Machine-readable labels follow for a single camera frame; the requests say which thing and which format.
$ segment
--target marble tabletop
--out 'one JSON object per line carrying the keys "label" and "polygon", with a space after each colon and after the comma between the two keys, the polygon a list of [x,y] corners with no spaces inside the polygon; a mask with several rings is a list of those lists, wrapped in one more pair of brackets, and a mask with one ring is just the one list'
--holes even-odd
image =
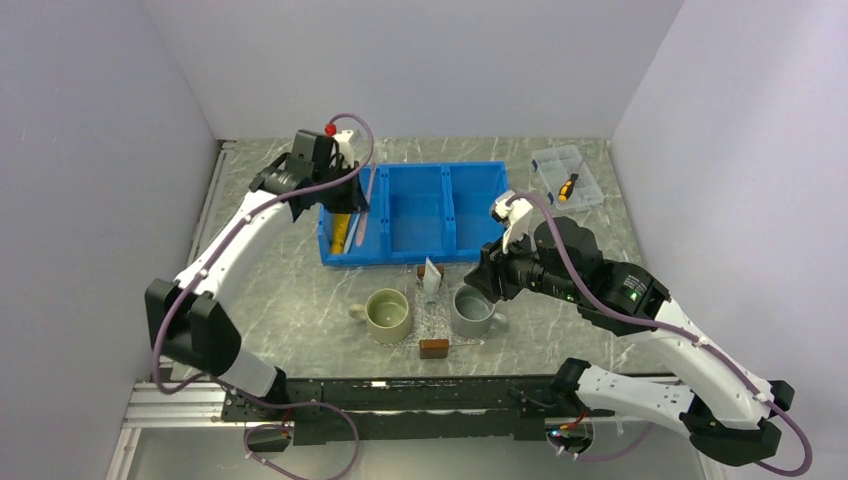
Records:
{"label": "marble tabletop", "polygon": [[[546,193],[532,171],[531,152],[568,144],[580,149],[606,195],[603,204],[572,218],[595,233],[607,258],[641,263],[606,140],[385,138],[377,141],[375,158],[387,163],[504,161],[512,190]],[[217,208],[209,213],[212,232],[235,212],[253,176],[290,147],[287,139],[236,142],[220,180]],[[493,330],[479,345],[453,346],[446,359],[420,360],[417,347],[378,345],[362,324],[349,318],[348,307],[364,303],[379,288],[402,288],[414,281],[413,267],[323,266],[315,234],[318,210],[305,212],[280,235],[247,275],[239,299],[228,310],[244,345],[291,377],[551,374],[568,357],[622,373],[668,371],[648,352],[593,327],[574,306],[527,291],[497,304],[509,318],[506,330]],[[531,224],[535,227],[541,219],[536,211]],[[445,282],[457,285],[472,266],[448,265]],[[184,368],[175,369],[175,376],[185,373]]]}

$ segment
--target screwdriver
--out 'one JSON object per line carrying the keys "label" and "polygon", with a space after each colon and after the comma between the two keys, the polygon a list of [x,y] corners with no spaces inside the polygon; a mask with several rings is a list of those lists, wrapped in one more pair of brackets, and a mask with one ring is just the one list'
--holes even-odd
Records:
{"label": "screwdriver", "polygon": [[577,173],[580,170],[580,167],[586,162],[586,159],[580,161],[577,165],[577,168],[574,169],[574,172],[568,177],[568,180],[565,181],[565,184],[559,189],[559,201],[565,202],[569,198],[571,198],[571,194],[574,193],[574,186],[577,184],[577,177],[580,175]]}

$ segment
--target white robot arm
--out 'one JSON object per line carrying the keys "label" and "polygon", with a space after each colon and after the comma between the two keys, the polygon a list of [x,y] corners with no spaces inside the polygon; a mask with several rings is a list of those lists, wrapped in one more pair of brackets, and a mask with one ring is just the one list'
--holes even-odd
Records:
{"label": "white robot arm", "polygon": [[[285,373],[242,348],[226,311],[250,266],[305,209],[315,203],[332,213],[367,209],[353,175],[358,165],[349,160],[353,139],[350,130],[333,136],[299,131],[292,151],[256,176],[236,214],[200,257],[174,281],[151,283],[145,303],[155,357],[167,355],[268,403],[288,403]],[[350,178],[335,187],[280,200],[345,177]]]}
{"label": "white robot arm", "polygon": [[507,192],[496,200],[492,215],[505,224],[506,234],[483,246],[480,264],[466,283],[492,302],[511,300],[528,289],[574,303],[584,318],[642,345],[683,382],[654,384],[568,359],[552,385],[561,400],[578,409],[612,410],[662,425],[728,465],[773,456],[781,432],[769,419],[773,412],[785,414],[794,398],[792,387],[745,370],[704,335],[650,273],[604,259],[592,232],[573,220],[554,219],[543,210],[547,222],[531,241],[528,199],[534,197]]}

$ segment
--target green ceramic mug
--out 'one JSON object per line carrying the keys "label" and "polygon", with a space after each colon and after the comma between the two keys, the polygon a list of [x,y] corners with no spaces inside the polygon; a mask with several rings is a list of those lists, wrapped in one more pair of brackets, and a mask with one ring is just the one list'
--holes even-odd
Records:
{"label": "green ceramic mug", "polygon": [[368,334],[377,343],[398,343],[412,331],[409,302],[392,288],[372,293],[365,305],[351,305],[349,313],[354,319],[365,322]]}

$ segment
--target blue bin compartment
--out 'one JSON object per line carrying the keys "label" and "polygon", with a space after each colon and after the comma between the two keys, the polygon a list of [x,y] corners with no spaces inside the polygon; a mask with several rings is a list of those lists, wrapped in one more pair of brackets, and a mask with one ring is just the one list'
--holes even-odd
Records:
{"label": "blue bin compartment", "polygon": [[392,257],[413,261],[448,252],[450,218],[443,168],[397,165],[389,170],[388,185]]}
{"label": "blue bin compartment", "polygon": [[449,169],[457,254],[476,260],[480,247],[496,241],[504,232],[488,213],[495,199],[507,190],[506,169],[503,163],[491,162],[459,163]]}
{"label": "blue bin compartment", "polygon": [[[368,188],[370,169],[360,173]],[[324,265],[476,262],[480,247],[503,235],[489,208],[507,189],[503,162],[380,165],[365,241],[330,254],[333,215],[321,209],[318,243]]]}
{"label": "blue bin compartment", "polygon": [[[371,265],[373,259],[381,258],[388,253],[388,244],[385,241],[385,198],[383,195],[383,182],[385,168],[378,168],[374,176],[374,188],[371,191],[371,208],[369,209],[368,222],[365,225],[365,239],[362,245],[356,246],[354,240],[347,254],[333,255],[330,253],[330,245],[333,240],[333,214],[327,213],[323,207],[318,221],[318,249],[321,253],[321,261],[324,265]],[[368,191],[368,179],[371,176],[371,167],[365,167],[359,172],[359,181],[362,191]],[[356,214],[351,216],[350,222],[353,226]]]}

